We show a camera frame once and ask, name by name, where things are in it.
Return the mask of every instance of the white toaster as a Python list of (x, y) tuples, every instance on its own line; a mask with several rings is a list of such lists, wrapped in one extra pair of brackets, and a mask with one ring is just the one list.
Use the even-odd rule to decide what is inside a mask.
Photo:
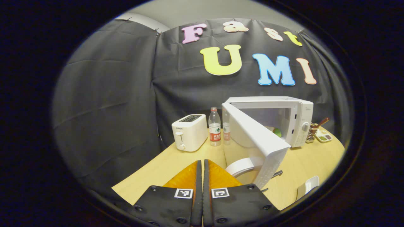
[(171, 124), (178, 150), (196, 151), (209, 136), (206, 115), (191, 114)]

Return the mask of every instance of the open microwave door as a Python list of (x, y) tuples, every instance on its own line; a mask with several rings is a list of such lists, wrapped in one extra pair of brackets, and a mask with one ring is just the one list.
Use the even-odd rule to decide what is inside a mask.
[(262, 189), (273, 177), (290, 145), (267, 127), (234, 107), (223, 103), (229, 113), (223, 145), (226, 171), (241, 183), (254, 183)]

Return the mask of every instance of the water bottle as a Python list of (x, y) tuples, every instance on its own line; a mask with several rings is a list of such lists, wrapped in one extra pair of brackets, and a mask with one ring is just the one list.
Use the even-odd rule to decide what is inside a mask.
[(224, 144), (230, 144), (230, 123), (229, 123), (230, 114), (223, 109), (223, 139)]
[(216, 107), (210, 108), (209, 139), (211, 146), (216, 147), (220, 145), (220, 117)]

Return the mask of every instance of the table surface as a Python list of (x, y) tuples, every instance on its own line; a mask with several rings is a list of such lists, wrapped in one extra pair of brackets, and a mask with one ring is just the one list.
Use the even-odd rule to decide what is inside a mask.
[[(332, 137), (332, 141), (327, 143), (321, 143), (315, 139), (313, 143), (306, 143), (302, 147), (290, 148), (286, 152), (277, 170), (282, 170), (282, 175), (272, 178), (264, 187), (268, 188), (264, 192), (264, 195), (277, 209), (284, 209), (295, 202), (297, 188), (309, 178), (318, 176), (320, 184), (322, 184), (332, 174), (345, 152), (344, 146), (340, 141), (333, 135)], [(236, 143), (224, 145), (222, 140), (220, 146), (213, 147), (210, 146), (208, 138), (194, 152), (180, 151), (176, 148), (175, 143), (173, 143), (138, 171), (113, 186), (112, 189), (128, 203), (134, 205), (149, 186), (164, 185), (178, 172), (196, 160), (201, 160), (203, 163), (204, 159), (210, 159), (225, 169), (227, 163), (223, 146), (236, 146)], [(228, 153), (226, 155), (229, 162), (231, 156)], [(237, 179), (244, 183), (245, 176), (250, 173), (241, 175)]]

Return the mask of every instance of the microwave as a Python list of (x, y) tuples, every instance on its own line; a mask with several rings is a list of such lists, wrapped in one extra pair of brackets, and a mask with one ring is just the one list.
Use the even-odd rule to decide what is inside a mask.
[(226, 171), (262, 189), (287, 150), (305, 144), (312, 114), (312, 102), (292, 97), (229, 98), (222, 104)]

